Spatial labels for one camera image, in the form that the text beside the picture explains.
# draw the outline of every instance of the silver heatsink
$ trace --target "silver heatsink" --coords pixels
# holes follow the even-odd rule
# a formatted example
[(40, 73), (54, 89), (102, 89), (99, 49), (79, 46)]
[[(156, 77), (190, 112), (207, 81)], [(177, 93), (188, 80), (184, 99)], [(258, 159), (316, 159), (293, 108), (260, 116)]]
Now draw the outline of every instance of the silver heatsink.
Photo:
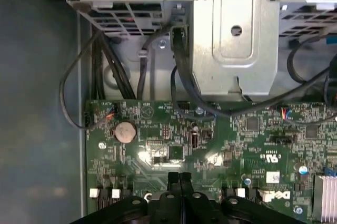
[(321, 222), (337, 221), (337, 178), (315, 177), (313, 217)]

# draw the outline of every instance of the power cable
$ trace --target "power cable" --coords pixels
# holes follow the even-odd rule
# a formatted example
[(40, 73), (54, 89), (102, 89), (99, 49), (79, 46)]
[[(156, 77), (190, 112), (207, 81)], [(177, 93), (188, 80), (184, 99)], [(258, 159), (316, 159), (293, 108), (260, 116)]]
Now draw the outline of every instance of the power cable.
[(190, 95), (191, 99), (193, 100), (193, 102), (195, 102), (197, 106), (201, 107), (202, 109), (208, 111), (211, 114), (214, 114), (217, 116), (224, 116), (224, 117), (239, 116), (239, 115), (243, 115), (246, 113), (255, 112), (255, 111), (270, 107), (272, 105), (278, 104), (285, 99), (293, 98), (298, 93), (301, 93), (302, 91), (311, 87), (313, 84), (318, 82), (321, 78), (327, 76), (329, 73), (329, 68), (327, 68), (321, 71), (316, 76), (314, 76), (312, 79), (303, 83), (302, 85), (284, 94), (276, 96), (272, 99), (253, 104), (252, 106), (248, 106), (245, 108), (237, 108), (237, 109), (222, 111), (206, 103), (195, 90), (193, 86), (193, 81), (191, 78), (190, 70), (189, 70), (188, 57), (186, 56), (184, 52), (182, 35), (179, 29), (176, 29), (174, 31), (173, 52), (174, 52), (174, 57), (175, 57), (176, 64), (177, 64), (177, 70), (180, 75), (181, 81), (187, 93)]
[[(171, 27), (172, 27), (171, 24), (167, 24), (162, 29), (150, 35), (148, 39), (145, 41), (144, 45), (142, 46), (142, 50), (147, 51), (148, 53), (148, 47), (152, 44), (152, 42), (155, 41), (157, 38), (162, 37), (166, 33), (168, 33)], [(141, 100), (143, 98), (143, 92), (144, 92), (145, 80), (146, 80), (146, 72), (147, 72), (147, 61), (148, 61), (147, 57), (142, 57), (140, 59), (140, 77), (139, 77), (138, 85), (137, 85), (137, 99), (138, 100)]]
[(120, 88), (123, 98), (136, 99), (136, 96), (132, 90), (123, 65), (120, 59), (117, 57), (116, 53), (113, 51), (113, 48), (109, 45), (107, 37), (105, 35), (101, 36), (101, 45), (109, 66), (113, 71), (113, 75), (116, 79), (118, 88)]
[(64, 85), (65, 82), (69, 76), (69, 74), (71, 73), (71, 71), (74, 69), (74, 67), (76, 66), (76, 64), (79, 62), (79, 60), (89, 51), (91, 45), (93, 44), (93, 42), (100, 36), (102, 35), (101, 31), (96, 32), (84, 45), (83, 49), (81, 50), (81, 52), (78, 54), (78, 56), (75, 58), (75, 60), (72, 62), (72, 64), (69, 66), (69, 68), (66, 70), (66, 72), (64, 73), (64, 75), (62, 76), (61, 80), (60, 80), (60, 86), (58, 89), (58, 97), (60, 99), (60, 104), (61, 104), (61, 108), (62, 108), (62, 112), (65, 116), (65, 118), (67, 119), (67, 121), (74, 127), (81, 129), (81, 130), (92, 130), (96, 127), (98, 127), (99, 125), (103, 124), (105, 121), (108, 120), (109, 115), (112, 114), (112, 110), (109, 111), (109, 113), (105, 116), (103, 116), (101, 119), (99, 119), (96, 123), (91, 124), (89, 126), (80, 126), (78, 125), (76, 122), (73, 121), (73, 119), (70, 117), (68, 110), (66, 108), (65, 105), (65, 99), (64, 99)]

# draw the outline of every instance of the wire bundle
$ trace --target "wire bundle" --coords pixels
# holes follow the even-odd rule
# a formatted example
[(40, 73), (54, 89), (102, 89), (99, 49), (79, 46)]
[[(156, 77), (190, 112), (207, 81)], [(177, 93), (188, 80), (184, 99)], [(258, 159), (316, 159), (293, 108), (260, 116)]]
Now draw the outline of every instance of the wire bundle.
[[(187, 93), (189, 94), (189, 96), (191, 97), (191, 99), (196, 103), (197, 106), (201, 107), (203, 110), (207, 111), (210, 114), (214, 114), (217, 116), (223, 116), (223, 117), (231, 117), (231, 116), (238, 116), (238, 115), (242, 115), (242, 114), (246, 114), (246, 113), (250, 113), (250, 112), (255, 112), (261, 109), (265, 109), (267, 107), (270, 107), (272, 105), (276, 105), (278, 103), (280, 103), (281, 101), (285, 100), (285, 99), (290, 99), (292, 97), (295, 97), (298, 93), (301, 93), (302, 91), (307, 90), (308, 88), (310, 88), (311, 86), (313, 86), (315, 83), (317, 83), (321, 78), (325, 77), (328, 75), (329, 73), (329, 68), (321, 71), (320, 73), (318, 73), (316, 76), (314, 76), (313, 78), (311, 78), (308, 81), (303, 82), (300, 86), (284, 93), (281, 94), (279, 96), (276, 96), (272, 99), (260, 102), (260, 103), (255, 103), (252, 104), (251, 106), (248, 107), (244, 107), (244, 108), (237, 108), (237, 109), (230, 109), (227, 111), (223, 111), (223, 110), (219, 110), (215, 107), (212, 107), (211, 105), (209, 105), (208, 103), (206, 103), (198, 94), (198, 92), (196, 91), (194, 84), (193, 84), (193, 80), (190, 74), (190, 68), (189, 68), (189, 58), (187, 57), (187, 55), (184, 52), (184, 47), (183, 47), (183, 41), (182, 41), (182, 34), (181, 34), (181, 30), (180, 29), (175, 29), (174, 30), (174, 36), (173, 36), (173, 52), (174, 52), (174, 56), (175, 56), (175, 60), (176, 60), (176, 64), (177, 64), (177, 70), (179, 72), (180, 75), (180, 79), (182, 81), (182, 84), (185, 88), (185, 90), (187, 91)], [(172, 81), (175, 81), (174, 77), (172, 77), (171, 75), (171, 92), (175, 93), (176, 89), (175, 89), (175, 82), (172, 83)], [(173, 99), (173, 103), (174, 106), (176, 107), (176, 100)], [(295, 122), (295, 121), (290, 121), (287, 119), (287, 113), (285, 113), (285, 121), (292, 123), (292, 124), (297, 124), (297, 125), (311, 125), (311, 124), (320, 124), (323, 122), (326, 122), (330, 119), (333, 119), (337, 116), (337, 113), (332, 114), (330, 117), (325, 118), (323, 120), (319, 120), (319, 121), (314, 121), (314, 122)]]
[(130, 83), (127, 81), (127, 83), (125, 82), (125, 71), (121, 65), (121, 62), (118, 60), (117, 56), (111, 52), (108, 48), (107, 45), (107, 41), (106, 41), (106, 37), (105, 35), (102, 33), (102, 31), (95, 31), (93, 36), (87, 41), (87, 43), (84, 45), (84, 48), (81, 50), (81, 52), (78, 54), (78, 56), (75, 58), (75, 60), (73, 61), (73, 63), (69, 66), (69, 68), (66, 70), (66, 72), (64, 73), (64, 75), (62, 76), (61, 80), (60, 80), (60, 86), (59, 86), (59, 91), (58, 91), (58, 96), (60, 99), (60, 104), (61, 104), (61, 108), (63, 111), (64, 116), (66, 117), (67, 121), (74, 127), (81, 129), (81, 130), (92, 130), (96, 127), (98, 127), (99, 125), (103, 124), (104, 122), (106, 122), (107, 120), (113, 118), (114, 113), (115, 113), (115, 109), (112, 108), (108, 111), (108, 113), (106, 115), (104, 115), (100, 120), (98, 120), (96, 123), (94, 124), (90, 124), (89, 126), (81, 126), (78, 125), (69, 115), (68, 110), (66, 108), (65, 105), (65, 97), (64, 97), (64, 86), (66, 83), (66, 80), (68, 78), (68, 76), (70, 75), (71, 71), (74, 69), (74, 67), (76, 66), (76, 64), (79, 62), (79, 60), (90, 50), (90, 47), (92, 44), (95, 45), (99, 45), (99, 43), (96, 43), (98, 38), (101, 37), (101, 42), (104, 45), (103, 49), (105, 51), (105, 56), (107, 58), (108, 61), (110, 61), (109, 65), (111, 65), (111, 70), (114, 73), (114, 77), (116, 78), (118, 87), (121, 86), (123, 87), (123, 89), (121, 90), (121, 92), (125, 92), (128, 93), (127, 91), (130, 91), (130, 95), (133, 94), (132, 88), (130, 86)]
[(283, 118), (284, 120), (287, 120), (290, 112), (291, 112), (290, 109), (287, 109), (287, 108), (281, 108), (282, 118)]
[[(148, 48), (152, 44), (152, 42), (159, 38), (164, 36), (166, 33), (168, 33), (171, 29), (172, 25), (169, 23), (165, 25), (162, 29), (158, 30), (157, 32), (153, 33), (144, 43), (142, 46), (142, 50), (146, 51), (148, 53)], [(147, 57), (142, 57), (140, 61), (140, 77), (137, 85), (137, 99), (142, 100), (143, 98), (143, 92), (145, 87), (145, 80), (146, 80), (146, 71), (147, 71)]]

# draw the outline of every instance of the small component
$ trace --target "small component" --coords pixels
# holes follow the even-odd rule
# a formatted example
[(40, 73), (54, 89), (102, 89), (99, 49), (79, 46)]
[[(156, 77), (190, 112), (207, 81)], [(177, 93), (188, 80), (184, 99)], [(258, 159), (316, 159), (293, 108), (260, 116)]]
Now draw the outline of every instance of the small component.
[(131, 196), (131, 190), (130, 189), (122, 189), (121, 193), (122, 198), (126, 198)]
[(276, 144), (280, 145), (289, 145), (294, 143), (294, 137), (293, 136), (279, 136), (279, 135), (271, 135), (270, 141)]
[(230, 145), (230, 151), (235, 151), (235, 145), (233, 144)]
[(162, 128), (162, 136), (164, 140), (168, 140), (171, 138), (171, 129), (170, 125), (163, 125)]
[(231, 166), (232, 162), (229, 161), (223, 161), (223, 167), (229, 168)]
[(169, 146), (168, 159), (169, 160), (183, 160), (184, 159), (183, 147), (182, 146)]
[(315, 176), (312, 216), (320, 222), (337, 221), (335, 202), (337, 199), (337, 178)]
[(256, 193), (257, 193), (257, 190), (256, 189), (249, 189), (248, 190), (248, 198), (252, 199), (252, 198), (256, 198)]
[(246, 129), (248, 131), (258, 131), (259, 130), (259, 118), (248, 117), (246, 120)]
[(317, 125), (309, 125), (305, 128), (305, 137), (307, 139), (317, 139), (318, 137), (318, 126)]
[(225, 161), (231, 161), (233, 159), (233, 152), (225, 152)]
[(269, 191), (258, 190), (263, 202), (272, 202), (272, 199), (275, 198), (274, 193), (269, 193)]
[(337, 177), (337, 171), (331, 170), (329, 168), (324, 168), (324, 174), (326, 176)]
[(214, 164), (209, 163), (209, 164), (207, 164), (207, 167), (208, 167), (209, 170), (213, 170), (214, 169)]
[(243, 182), (246, 186), (249, 186), (252, 183), (252, 180), (250, 178), (246, 178)]
[(228, 196), (235, 196), (235, 191), (232, 188), (226, 188), (225, 192), (226, 192), (225, 193), (226, 197), (228, 197)]
[(307, 182), (308, 176), (309, 176), (308, 174), (300, 175), (300, 181), (301, 181), (301, 182)]
[(306, 167), (306, 166), (300, 166), (300, 168), (299, 168), (299, 173), (301, 174), (301, 175), (305, 175), (305, 174), (307, 174), (307, 172), (308, 172), (308, 168)]
[(192, 129), (192, 131), (194, 131), (194, 132), (199, 131), (199, 126), (198, 126), (198, 124), (197, 124), (196, 122), (192, 122), (192, 123), (191, 123), (191, 129)]
[(189, 110), (190, 109), (190, 103), (189, 102), (178, 102), (178, 106), (181, 110)]
[(121, 190), (120, 189), (112, 189), (111, 198), (119, 199), (121, 197)]
[(107, 199), (109, 197), (109, 191), (107, 189), (101, 189), (100, 198)]
[(129, 121), (121, 122), (115, 128), (115, 137), (120, 143), (130, 143), (136, 136), (136, 126)]
[(236, 195), (240, 198), (245, 198), (246, 197), (246, 191), (244, 188), (237, 188), (235, 189)]
[(300, 172), (300, 167), (302, 167), (302, 166), (304, 166), (303, 162), (297, 162), (294, 165), (294, 170), (297, 171), (297, 172)]
[(148, 192), (147, 194), (145, 194), (144, 199), (147, 203), (149, 203), (149, 201), (152, 199), (152, 193)]
[(191, 147), (192, 149), (196, 149), (198, 147), (198, 133), (191, 132)]
[(154, 157), (153, 164), (166, 163), (167, 157)]
[(89, 197), (92, 199), (98, 198), (98, 195), (100, 194), (99, 188), (90, 188), (89, 190)]
[(300, 191), (305, 191), (305, 184), (304, 183), (300, 184)]
[(201, 137), (204, 141), (209, 141), (213, 138), (213, 131), (211, 129), (201, 130)]
[(300, 184), (299, 183), (296, 183), (294, 185), (294, 191), (296, 191), (296, 192), (300, 191)]

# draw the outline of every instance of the chip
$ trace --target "chip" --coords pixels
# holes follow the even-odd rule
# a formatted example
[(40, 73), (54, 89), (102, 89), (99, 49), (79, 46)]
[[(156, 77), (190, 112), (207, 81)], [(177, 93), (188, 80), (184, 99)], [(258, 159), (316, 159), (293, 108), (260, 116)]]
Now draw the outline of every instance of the chip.
[(170, 160), (182, 160), (184, 158), (183, 147), (170, 146), (168, 148), (168, 158)]
[(317, 137), (318, 137), (318, 126), (317, 125), (307, 126), (306, 129), (305, 129), (305, 137), (307, 139), (317, 139)]
[(246, 128), (249, 131), (257, 131), (259, 130), (259, 118), (256, 117), (248, 117), (247, 118)]

